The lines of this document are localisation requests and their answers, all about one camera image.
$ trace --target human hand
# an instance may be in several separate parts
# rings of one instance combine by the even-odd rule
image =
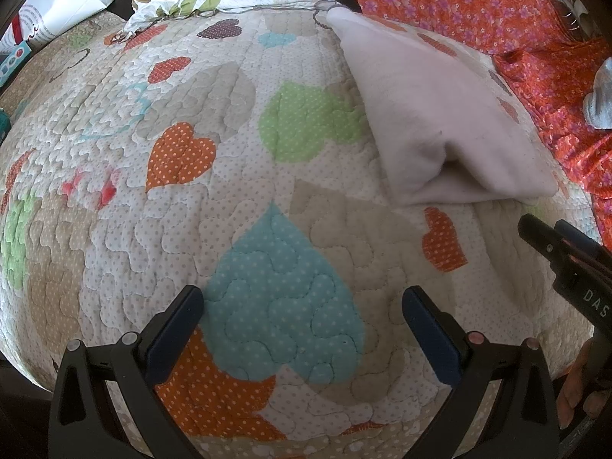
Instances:
[[[584,393],[583,369],[589,358],[592,342],[593,339],[589,339],[582,345],[576,361],[570,367],[559,397],[557,397],[557,416],[559,417],[559,426],[562,430],[571,424],[574,417],[574,409],[582,400]],[[592,419],[598,418],[606,402],[608,402],[610,392],[610,390],[605,390],[590,394],[583,405],[586,415]]]

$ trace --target folded blanket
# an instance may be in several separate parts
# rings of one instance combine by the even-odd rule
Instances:
[[[612,129],[612,57],[595,75],[593,93],[584,98],[584,118],[597,129]]]
[[[501,79],[475,74],[460,60],[473,50],[459,43],[451,49],[441,36],[408,26],[383,27],[346,8],[331,9],[327,19],[342,41],[398,204],[556,193],[516,109],[489,84],[502,91]]]

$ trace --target bed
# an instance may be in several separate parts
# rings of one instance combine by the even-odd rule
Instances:
[[[558,193],[398,208],[325,12],[166,19],[113,42],[123,24],[83,22],[0,97],[0,351],[32,381],[53,387],[68,340],[114,343],[197,285],[206,314],[157,392],[204,457],[397,457],[449,391],[403,321],[407,286],[495,342],[538,337],[553,375],[590,336],[516,231],[531,212],[599,239],[590,199],[491,57],[465,60]]]

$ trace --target white towel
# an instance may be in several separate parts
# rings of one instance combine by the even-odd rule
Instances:
[[[392,30],[346,8],[331,9],[327,20],[341,39],[398,204],[556,193],[544,158],[513,119],[514,107],[504,110],[506,100],[485,82],[493,78],[474,74],[449,47],[445,53],[435,48],[439,42],[423,41],[420,30]]]
[[[584,118],[597,129],[612,129],[612,57],[595,74],[593,93],[584,98]]]

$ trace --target metal screw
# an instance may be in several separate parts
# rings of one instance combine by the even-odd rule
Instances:
[[[138,335],[133,331],[130,331],[121,337],[121,343],[123,343],[123,345],[131,345],[132,343],[136,342],[137,339]]]
[[[467,339],[474,345],[482,345],[485,343],[485,336],[479,331],[470,332]]]
[[[531,350],[537,350],[540,348],[540,342],[538,342],[536,339],[525,340],[525,345],[527,345],[527,347],[529,347]]]
[[[74,352],[76,349],[78,349],[81,346],[81,340],[70,340],[67,344],[66,344],[66,348],[70,351],[70,352]]]

